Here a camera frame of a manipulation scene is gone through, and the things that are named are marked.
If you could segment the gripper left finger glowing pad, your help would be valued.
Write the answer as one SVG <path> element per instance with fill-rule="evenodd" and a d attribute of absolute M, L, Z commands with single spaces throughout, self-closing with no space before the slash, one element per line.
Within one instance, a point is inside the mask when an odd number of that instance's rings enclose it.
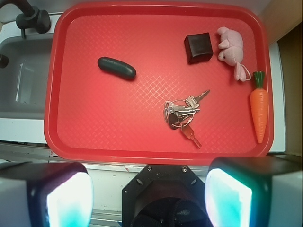
<path fill-rule="evenodd" d="M 79 162 L 0 165 L 2 227 L 87 227 L 92 209 L 92 179 Z"/>

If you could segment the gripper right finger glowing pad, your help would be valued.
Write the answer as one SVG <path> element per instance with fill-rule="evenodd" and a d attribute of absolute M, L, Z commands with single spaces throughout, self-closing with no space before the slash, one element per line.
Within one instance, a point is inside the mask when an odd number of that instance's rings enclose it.
<path fill-rule="evenodd" d="M 303 160 L 218 157 L 206 176 L 205 206 L 215 227 L 301 227 Z"/>

